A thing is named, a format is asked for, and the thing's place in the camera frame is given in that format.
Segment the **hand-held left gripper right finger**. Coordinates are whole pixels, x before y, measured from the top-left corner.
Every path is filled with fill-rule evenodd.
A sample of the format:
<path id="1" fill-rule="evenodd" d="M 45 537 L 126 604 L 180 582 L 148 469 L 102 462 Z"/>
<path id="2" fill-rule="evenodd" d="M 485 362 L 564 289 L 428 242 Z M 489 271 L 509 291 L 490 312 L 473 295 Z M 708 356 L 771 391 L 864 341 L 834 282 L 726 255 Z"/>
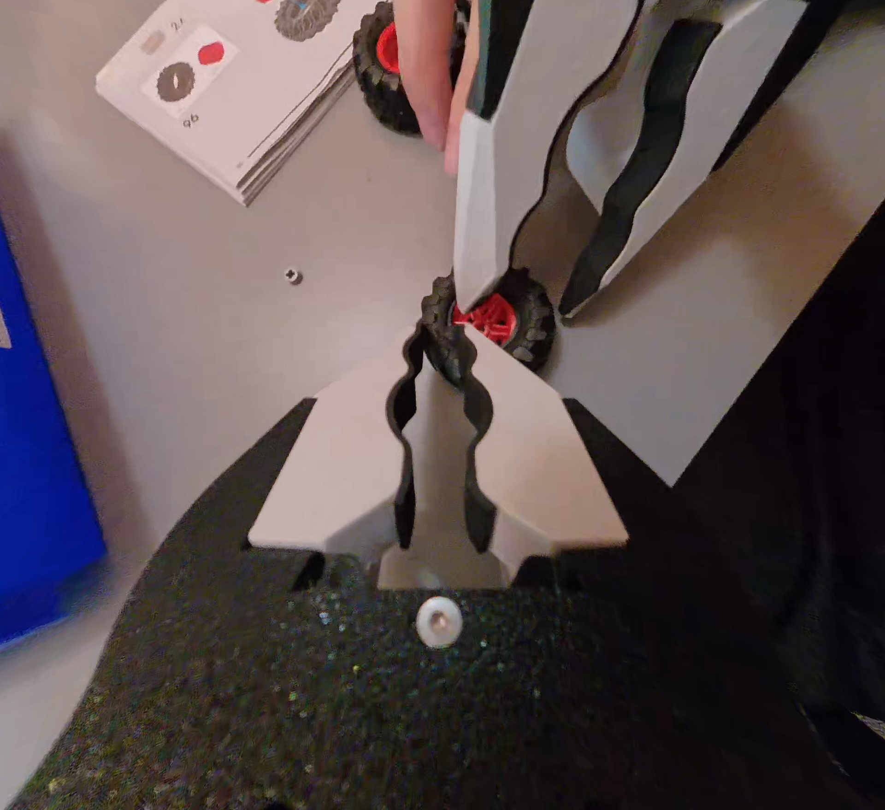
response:
<path id="1" fill-rule="evenodd" d="M 459 341 L 467 451 L 465 514 L 505 575 L 529 559 L 623 547 L 628 532 L 563 398 L 480 333 Z"/>

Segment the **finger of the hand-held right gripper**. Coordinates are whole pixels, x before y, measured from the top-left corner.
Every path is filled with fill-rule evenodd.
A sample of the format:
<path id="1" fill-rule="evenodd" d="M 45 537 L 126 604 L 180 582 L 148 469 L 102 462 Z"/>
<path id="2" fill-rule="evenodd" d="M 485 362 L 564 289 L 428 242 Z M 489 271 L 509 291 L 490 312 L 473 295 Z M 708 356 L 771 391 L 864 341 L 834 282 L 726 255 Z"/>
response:
<path id="1" fill-rule="evenodd" d="M 566 164 L 599 214 L 559 301 L 573 318 L 706 181 L 807 8 L 644 0 L 613 76 L 573 119 Z"/>
<path id="2" fill-rule="evenodd" d="M 469 312 L 509 269 L 553 142 L 613 66 L 640 0 L 474 0 L 479 38 L 459 132 L 453 276 Z"/>

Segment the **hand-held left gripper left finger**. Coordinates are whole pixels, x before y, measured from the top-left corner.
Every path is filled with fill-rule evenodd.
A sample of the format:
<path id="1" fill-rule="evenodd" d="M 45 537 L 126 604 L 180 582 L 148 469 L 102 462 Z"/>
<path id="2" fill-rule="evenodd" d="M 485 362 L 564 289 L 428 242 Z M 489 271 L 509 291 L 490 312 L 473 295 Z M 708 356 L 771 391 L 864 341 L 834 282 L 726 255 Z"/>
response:
<path id="1" fill-rule="evenodd" d="M 248 533 L 256 548 L 385 552 L 413 540 L 413 452 L 420 324 L 312 399 L 280 474 Z"/>

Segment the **small red-spoked black wheel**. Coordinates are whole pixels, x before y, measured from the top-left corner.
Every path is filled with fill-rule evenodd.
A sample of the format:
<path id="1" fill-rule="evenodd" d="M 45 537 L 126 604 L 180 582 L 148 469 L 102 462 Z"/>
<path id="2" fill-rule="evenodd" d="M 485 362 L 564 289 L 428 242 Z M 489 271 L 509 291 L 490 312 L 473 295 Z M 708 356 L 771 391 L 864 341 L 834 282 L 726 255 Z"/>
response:
<path id="1" fill-rule="evenodd" d="M 547 292 L 526 268 L 506 271 L 493 294 L 470 312 L 459 309 L 454 275 L 439 276 L 421 301 L 426 355 L 434 369 L 459 389 L 463 369 L 460 327 L 471 327 L 534 373 L 546 364 L 557 334 Z"/>

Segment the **person's right hand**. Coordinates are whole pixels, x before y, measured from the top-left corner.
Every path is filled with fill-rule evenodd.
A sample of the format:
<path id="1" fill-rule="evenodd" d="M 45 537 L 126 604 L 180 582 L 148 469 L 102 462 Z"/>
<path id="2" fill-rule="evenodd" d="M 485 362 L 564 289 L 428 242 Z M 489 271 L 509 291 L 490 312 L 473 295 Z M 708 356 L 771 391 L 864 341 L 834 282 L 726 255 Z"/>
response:
<path id="1" fill-rule="evenodd" d="M 479 30 L 466 37 L 462 66 L 451 83 L 449 42 L 456 0 L 393 0 L 398 61 L 405 93 L 428 145 L 444 154 L 446 172 L 459 165 L 459 135 L 478 62 Z"/>

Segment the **large red-rimmed black wheel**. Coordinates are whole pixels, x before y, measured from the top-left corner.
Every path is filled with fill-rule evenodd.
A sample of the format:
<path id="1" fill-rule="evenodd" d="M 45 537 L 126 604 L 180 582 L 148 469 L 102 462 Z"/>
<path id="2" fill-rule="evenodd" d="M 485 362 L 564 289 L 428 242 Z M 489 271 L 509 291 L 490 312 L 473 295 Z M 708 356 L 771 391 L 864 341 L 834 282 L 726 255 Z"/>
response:
<path id="1" fill-rule="evenodd" d="M 403 86 L 390 1 L 377 3 L 353 35 L 352 63 L 357 84 L 375 119 L 406 136 L 420 134 L 418 119 Z"/>

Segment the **blue box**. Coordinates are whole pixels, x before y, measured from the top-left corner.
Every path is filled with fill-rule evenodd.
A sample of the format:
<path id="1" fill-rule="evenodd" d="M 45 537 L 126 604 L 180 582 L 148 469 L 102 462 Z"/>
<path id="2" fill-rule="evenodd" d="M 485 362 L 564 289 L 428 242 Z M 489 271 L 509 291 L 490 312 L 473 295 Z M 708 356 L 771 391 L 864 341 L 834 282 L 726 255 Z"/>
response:
<path id="1" fill-rule="evenodd" d="M 68 614 L 106 545 L 17 264 L 1 233 L 1 646 Z"/>

